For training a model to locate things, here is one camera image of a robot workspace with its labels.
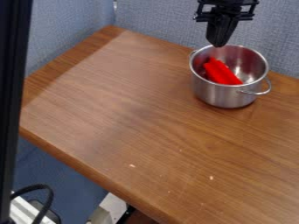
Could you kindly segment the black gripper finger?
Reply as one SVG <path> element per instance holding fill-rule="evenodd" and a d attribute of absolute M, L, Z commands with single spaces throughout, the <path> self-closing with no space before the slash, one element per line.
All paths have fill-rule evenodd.
<path fill-rule="evenodd" d="M 214 47 L 225 45 L 226 22 L 221 18 L 208 22 L 205 38 Z"/>
<path fill-rule="evenodd" d="M 238 20 L 233 17 L 224 17 L 220 24 L 220 45 L 224 46 L 230 38 L 230 35 L 237 27 Z"/>

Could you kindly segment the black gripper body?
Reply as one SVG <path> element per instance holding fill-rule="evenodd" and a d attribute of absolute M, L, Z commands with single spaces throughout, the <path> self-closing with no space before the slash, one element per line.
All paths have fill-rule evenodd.
<path fill-rule="evenodd" d="M 198 7 L 192 19 L 196 22 L 212 22 L 226 19 L 249 21 L 254 16 L 258 0 L 197 0 Z"/>

